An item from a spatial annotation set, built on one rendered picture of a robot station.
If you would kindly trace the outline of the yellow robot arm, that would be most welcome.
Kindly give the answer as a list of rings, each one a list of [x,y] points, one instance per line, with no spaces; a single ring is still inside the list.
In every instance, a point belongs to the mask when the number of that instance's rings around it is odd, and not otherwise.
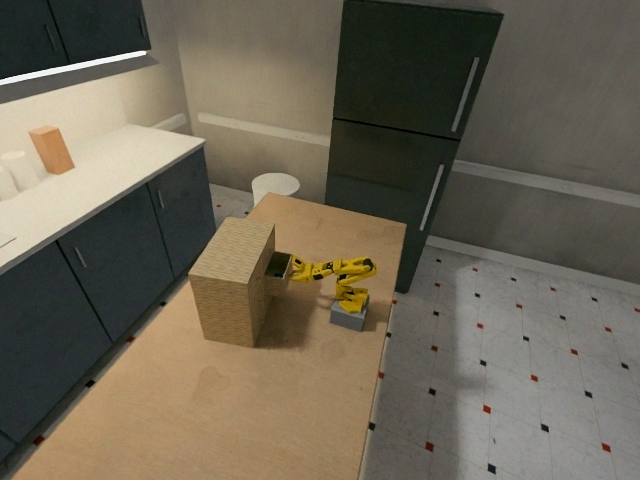
[[[359,266],[363,264],[362,266]],[[345,268],[342,268],[345,267]],[[325,270],[326,269],[326,270]],[[352,288],[346,286],[355,282],[359,282],[365,278],[377,275],[377,266],[375,262],[371,262],[370,257],[359,257],[351,260],[334,260],[317,264],[311,276],[314,281],[322,280],[326,276],[332,273],[337,276],[336,281],[336,299],[346,299],[339,301],[339,306],[342,307],[347,313],[360,313],[362,305],[365,301],[367,289],[365,288]],[[346,276],[350,275],[348,278]],[[346,289],[346,290],[345,290]],[[348,300],[352,301],[348,301]]]

